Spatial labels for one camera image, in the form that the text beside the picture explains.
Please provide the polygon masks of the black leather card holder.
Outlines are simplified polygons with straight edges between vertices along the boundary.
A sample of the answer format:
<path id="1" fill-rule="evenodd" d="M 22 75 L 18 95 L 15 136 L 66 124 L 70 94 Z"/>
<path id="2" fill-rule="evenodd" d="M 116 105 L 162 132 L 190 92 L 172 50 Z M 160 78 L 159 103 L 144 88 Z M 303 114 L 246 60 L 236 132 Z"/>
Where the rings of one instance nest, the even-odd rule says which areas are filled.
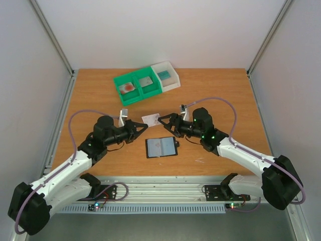
<path id="1" fill-rule="evenodd" d="M 178 155 L 178 147 L 180 143 L 176 140 L 175 137 L 163 137 L 163 138 L 153 138 L 153 139 L 160 139 L 162 145 L 162 155 L 160 157 L 152 157 L 152 158 L 161 158 L 161 157 L 168 157 L 168 156 L 177 156 Z M 147 151 L 147 140 L 145 140 L 145 147 L 146 147 L 146 157 L 148 157 Z"/>

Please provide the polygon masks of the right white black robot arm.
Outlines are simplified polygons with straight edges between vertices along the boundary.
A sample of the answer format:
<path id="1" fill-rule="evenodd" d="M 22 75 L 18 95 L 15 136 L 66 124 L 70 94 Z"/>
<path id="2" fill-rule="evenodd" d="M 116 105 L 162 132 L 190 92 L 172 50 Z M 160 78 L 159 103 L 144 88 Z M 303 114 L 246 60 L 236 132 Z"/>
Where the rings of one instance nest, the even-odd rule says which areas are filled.
<path id="1" fill-rule="evenodd" d="M 236 195 L 252 195 L 284 210 L 302 190 L 302 181 L 288 157 L 265 155 L 235 141 L 214 126 L 211 115 L 203 107 L 194 110 L 192 116 L 190 122 L 183 114 L 171 113 L 158 121 L 175 137 L 199 138 L 206 151 L 230 159 L 254 174 L 249 178 L 236 173 L 228 175 L 220 184 L 225 200 Z"/>

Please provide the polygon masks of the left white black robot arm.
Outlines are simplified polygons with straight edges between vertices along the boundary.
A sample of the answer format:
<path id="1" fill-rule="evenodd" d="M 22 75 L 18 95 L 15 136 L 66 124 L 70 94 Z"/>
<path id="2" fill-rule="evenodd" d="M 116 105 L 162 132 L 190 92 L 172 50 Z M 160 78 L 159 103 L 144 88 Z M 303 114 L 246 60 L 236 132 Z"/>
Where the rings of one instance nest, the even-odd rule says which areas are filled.
<path id="1" fill-rule="evenodd" d="M 83 198 L 97 199 L 101 187 L 83 172 L 107 154 L 108 146 L 130 144 L 147 128 L 146 124 L 130 119 L 123 119 L 116 127 L 113 117 L 99 117 L 93 131 L 80 146 L 74 146 L 71 157 L 31 184 L 22 182 L 15 187 L 8 216 L 15 222 L 16 234 L 35 235 L 60 208 Z"/>

